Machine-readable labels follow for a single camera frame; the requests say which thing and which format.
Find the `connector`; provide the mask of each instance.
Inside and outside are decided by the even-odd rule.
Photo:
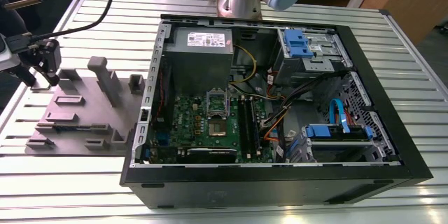
[[[15,35],[5,38],[7,46],[13,54],[25,52],[39,46],[31,43],[31,33]]]

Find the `blue latch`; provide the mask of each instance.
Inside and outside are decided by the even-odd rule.
[[[365,130],[365,134],[367,134],[367,139],[371,140],[373,138],[372,128],[365,126],[364,130]]]
[[[309,125],[305,127],[305,131],[307,131],[307,136],[308,137],[321,137],[321,136],[327,136],[331,137],[331,133],[329,133],[329,129],[328,126],[325,125]]]
[[[285,29],[284,33],[289,56],[292,58],[312,58],[315,54],[309,51],[308,39],[303,35],[301,30]]]

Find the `aluminum table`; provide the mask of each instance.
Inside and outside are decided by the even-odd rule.
[[[73,0],[56,30],[95,21],[107,0]],[[57,223],[445,223],[448,220],[448,91],[393,19],[376,10],[296,5],[284,12],[263,5],[264,19],[348,25],[431,167],[433,179],[387,191],[353,205],[147,209],[119,186],[123,157],[33,157],[27,138],[52,91],[20,85],[0,117],[0,222]],[[63,68],[87,70],[91,56],[108,69],[147,76],[160,14],[216,15],[216,2],[115,0],[89,31],[59,38]]]

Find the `yellow wire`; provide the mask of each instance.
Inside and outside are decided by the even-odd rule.
[[[241,47],[241,46],[239,46],[239,45],[233,45],[233,46],[236,46],[237,48],[240,48],[240,49],[247,53],[247,55],[251,56],[251,59],[252,59],[252,62],[253,62],[253,70],[252,70],[251,75],[249,75],[245,79],[243,79],[241,81],[232,81],[232,82],[231,82],[231,84],[237,84],[237,83],[241,83],[241,82],[245,82],[247,80],[249,80],[249,79],[252,78],[252,76],[255,75],[255,73],[256,73],[256,71],[257,71],[257,61],[255,60],[253,55],[249,53],[248,50],[245,50],[244,47]]]

